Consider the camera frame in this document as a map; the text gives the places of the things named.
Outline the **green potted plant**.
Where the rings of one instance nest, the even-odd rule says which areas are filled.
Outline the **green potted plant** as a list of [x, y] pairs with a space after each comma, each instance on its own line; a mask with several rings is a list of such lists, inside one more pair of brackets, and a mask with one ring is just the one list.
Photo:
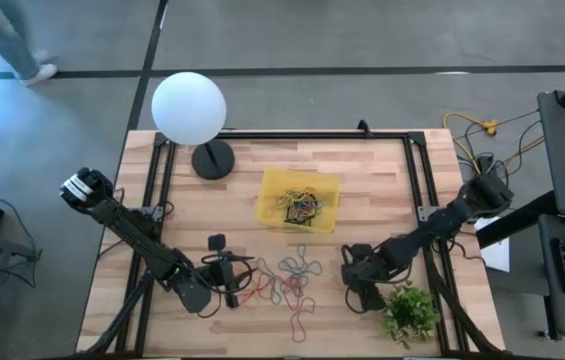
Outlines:
[[434, 308], [432, 295], [414, 287], [410, 281], [398, 284], [384, 297], [380, 311], [380, 330], [395, 343], [409, 350], [412, 341], [427, 341], [441, 316]]

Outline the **person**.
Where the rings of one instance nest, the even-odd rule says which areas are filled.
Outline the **person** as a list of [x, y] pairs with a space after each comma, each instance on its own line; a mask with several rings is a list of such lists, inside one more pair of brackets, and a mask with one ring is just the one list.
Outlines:
[[58, 72], [47, 51], [30, 47], [21, 0], [0, 0], [0, 56], [10, 66], [14, 77], [27, 87], [48, 80]]

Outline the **black aluminium table frame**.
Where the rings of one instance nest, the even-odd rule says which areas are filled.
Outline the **black aluminium table frame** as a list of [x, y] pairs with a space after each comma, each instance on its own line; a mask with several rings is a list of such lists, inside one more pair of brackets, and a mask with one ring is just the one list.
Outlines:
[[[103, 241], [115, 250], [95, 266], [91, 292], [76, 348], [86, 360], [161, 358], [311, 358], [423, 357], [500, 360], [502, 335], [485, 268], [458, 248], [478, 250], [459, 232], [419, 249], [410, 268], [394, 284], [379, 283], [384, 297], [410, 281], [428, 291], [441, 319], [431, 337], [412, 341], [407, 350], [380, 330], [380, 311], [355, 313], [359, 297], [346, 293], [341, 277], [343, 245], [370, 244], [415, 230], [435, 210], [454, 200], [464, 184], [448, 131], [371, 130], [223, 131], [218, 139], [235, 154], [232, 172], [205, 180], [191, 166], [193, 148], [178, 145], [155, 131], [134, 131], [126, 141], [116, 184], [118, 200], [129, 209], [152, 210], [161, 219], [157, 239], [182, 251], [196, 267], [213, 252], [211, 235], [224, 234], [226, 251], [250, 258], [251, 284], [235, 295], [229, 308], [224, 295], [211, 294], [199, 313], [190, 313], [178, 295], [165, 290], [145, 261], [106, 228]], [[313, 233], [259, 223], [255, 208], [268, 167], [321, 173], [339, 178], [334, 231]], [[290, 318], [300, 300], [285, 298], [280, 285], [294, 276], [278, 269], [285, 257], [306, 246], [306, 260], [323, 272], [304, 278], [304, 296], [316, 302], [314, 314], [302, 317], [303, 343], [291, 340]], [[260, 280], [257, 259], [276, 274], [282, 301], [242, 294]]]

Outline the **long red rubber band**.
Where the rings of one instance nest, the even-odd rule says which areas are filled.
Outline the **long red rubber band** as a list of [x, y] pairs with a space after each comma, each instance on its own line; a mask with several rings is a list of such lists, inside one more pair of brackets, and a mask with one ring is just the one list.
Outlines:
[[307, 331], [302, 322], [302, 317], [306, 314], [314, 314], [316, 302], [312, 297], [303, 297], [292, 310], [290, 318], [291, 340], [294, 343], [303, 343], [307, 339]]

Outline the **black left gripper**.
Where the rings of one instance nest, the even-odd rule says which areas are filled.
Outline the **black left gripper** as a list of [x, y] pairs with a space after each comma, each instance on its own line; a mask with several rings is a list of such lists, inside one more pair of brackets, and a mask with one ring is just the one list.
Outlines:
[[205, 262], [210, 266], [214, 284], [224, 290], [226, 305], [229, 308], [238, 308], [239, 300], [235, 292], [237, 289], [246, 289], [251, 284], [251, 280], [247, 279], [238, 288], [236, 279], [252, 277], [252, 269], [239, 273], [235, 277], [232, 265], [235, 256], [231, 251], [226, 251], [225, 247], [226, 238], [224, 234], [211, 235], [208, 238], [208, 248], [210, 251], [214, 251], [214, 254], [208, 257]]

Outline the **white paper sheet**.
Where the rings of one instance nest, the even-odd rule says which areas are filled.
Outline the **white paper sheet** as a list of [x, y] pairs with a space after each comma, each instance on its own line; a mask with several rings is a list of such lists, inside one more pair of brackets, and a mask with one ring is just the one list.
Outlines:
[[[481, 230], [499, 219], [499, 216], [494, 216], [492, 218], [478, 218], [474, 224], [474, 229], [476, 231]], [[505, 238], [481, 249], [481, 256], [487, 268], [504, 273], [510, 272], [509, 241], [509, 238]]]

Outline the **black diagonal beam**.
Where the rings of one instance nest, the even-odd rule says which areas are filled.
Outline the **black diagonal beam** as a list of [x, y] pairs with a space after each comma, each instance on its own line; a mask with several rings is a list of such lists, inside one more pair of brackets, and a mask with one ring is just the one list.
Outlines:
[[556, 215], [556, 200], [549, 191], [512, 213], [490, 223], [476, 232], [480, 248], [495, 244], [537, 223], [540, 215]]

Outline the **black wavy hair band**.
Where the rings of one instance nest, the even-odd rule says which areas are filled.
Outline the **black wavy hair band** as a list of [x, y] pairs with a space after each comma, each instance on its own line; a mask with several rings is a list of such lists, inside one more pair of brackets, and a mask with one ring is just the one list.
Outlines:
[[298, 214], [295, 212], [294, 207], [289, 207], [286, 212], [286, 223], [295, 224], [295, 225], [304, 225], [306, 222], [310, 221], [312, 218], [316, 216], [316, 211], [312, 214]]

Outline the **yellow translucent plastic bin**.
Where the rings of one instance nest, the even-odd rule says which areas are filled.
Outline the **yellow translucent plastic bin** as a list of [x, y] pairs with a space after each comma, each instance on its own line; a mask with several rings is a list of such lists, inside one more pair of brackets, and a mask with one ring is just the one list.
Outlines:
[[[318, 215], [304, 225], [286, 223], [287, 208], [276, 208], [275, 199], [288, 189], [308, 188], [322, 202]], [[284, 168], [268, 167], [258, 193], [255, 218], [264, 225], [295, 231], [331, 233], [334, 231], [339, 202], [340, 182], [337, 176]]]

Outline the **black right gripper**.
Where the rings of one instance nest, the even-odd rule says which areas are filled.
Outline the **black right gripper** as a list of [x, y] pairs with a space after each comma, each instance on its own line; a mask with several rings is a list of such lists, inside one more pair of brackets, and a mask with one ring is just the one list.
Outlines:
[[388, 281], [390, 266], [386, 264], [383, 253], [386, 246], [386, 243], [375, 247], [353, 244], [349, 249], [352, 262], [341, 265], [342, 281], [359, 297], [361, 311], [381, 310], [384, 307], [376, 284]]

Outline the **white globe table lamp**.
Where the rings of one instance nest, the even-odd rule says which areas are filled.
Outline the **white globe table lamp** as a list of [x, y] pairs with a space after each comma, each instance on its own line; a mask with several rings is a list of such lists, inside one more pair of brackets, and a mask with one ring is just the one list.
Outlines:
[[157, 129], [178, 145], [191, 146], [191, 166], [205, 180], [229, 175], [235, 165], [231, 146], [217, 138], [227, 118], [223, 93], [209, 78], [180, 72], [156, 88], [151, 113]]

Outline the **yellow rubber band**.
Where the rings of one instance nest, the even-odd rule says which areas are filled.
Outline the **yellow rubber band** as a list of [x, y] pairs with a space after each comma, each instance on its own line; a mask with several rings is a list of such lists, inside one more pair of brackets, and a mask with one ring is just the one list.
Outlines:
[[315, 200], [313, 194], [308, 188], [298, 190], [289, 189], [285, 193], [287, 200], [287, 209], [290, 211], [307, 211]]
[[293, 207], [295, 201], [300, 201], [304, 196], [303, 191], [297, 189], [288, 189], [282, 195], [275, 199], [274, 206], [276, 208]]

